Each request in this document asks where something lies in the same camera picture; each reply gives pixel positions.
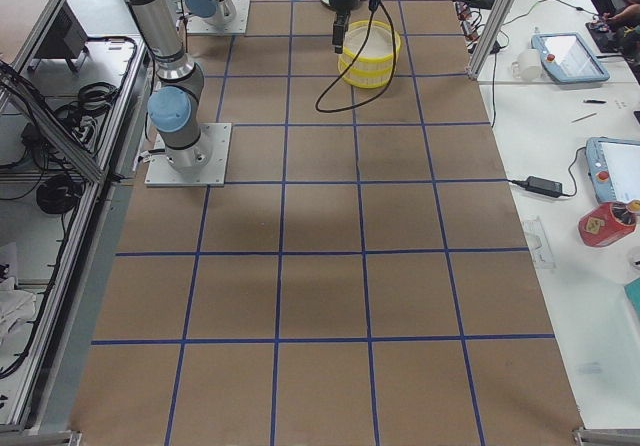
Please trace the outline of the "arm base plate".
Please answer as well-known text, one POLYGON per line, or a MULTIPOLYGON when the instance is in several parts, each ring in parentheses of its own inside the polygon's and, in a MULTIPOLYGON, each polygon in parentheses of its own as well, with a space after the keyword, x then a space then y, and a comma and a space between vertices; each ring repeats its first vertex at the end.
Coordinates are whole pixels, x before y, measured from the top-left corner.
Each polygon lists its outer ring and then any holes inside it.
POLYGON ((162 149, 149 161, 149 187, 223 186, 232 134, 231 123, 202 123, 199 141, 186 150, 166 148, 160 135, 154 147, 162 149))
POLYGON ((187 33, 196 36, 232 36, 246 33, 250 0, 185 0, 187 33))

